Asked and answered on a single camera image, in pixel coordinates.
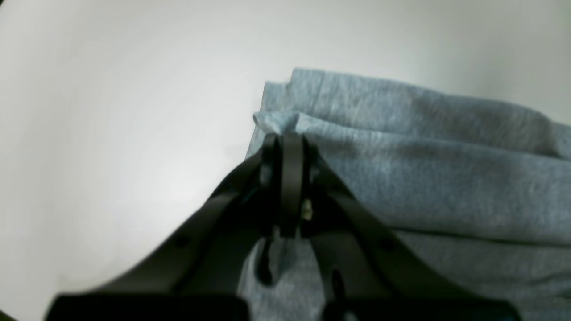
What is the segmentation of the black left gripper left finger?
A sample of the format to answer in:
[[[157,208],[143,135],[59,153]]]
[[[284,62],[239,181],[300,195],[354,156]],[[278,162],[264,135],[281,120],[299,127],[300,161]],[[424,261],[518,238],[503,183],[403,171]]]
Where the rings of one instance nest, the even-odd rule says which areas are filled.
[[[232,170],[206,203],[139,264],[83,294],[62,294],[48,321],[248,321],[243,264],[279,210],[279,138]]]

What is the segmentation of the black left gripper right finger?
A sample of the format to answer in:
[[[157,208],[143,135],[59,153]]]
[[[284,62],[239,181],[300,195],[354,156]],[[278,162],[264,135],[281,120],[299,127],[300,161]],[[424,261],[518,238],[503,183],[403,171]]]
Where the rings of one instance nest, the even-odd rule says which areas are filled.
[[[281,235],[310,240],[323,281],[322,321],[519,321],[427,266],[370,214],[306,138],[281,139]]]

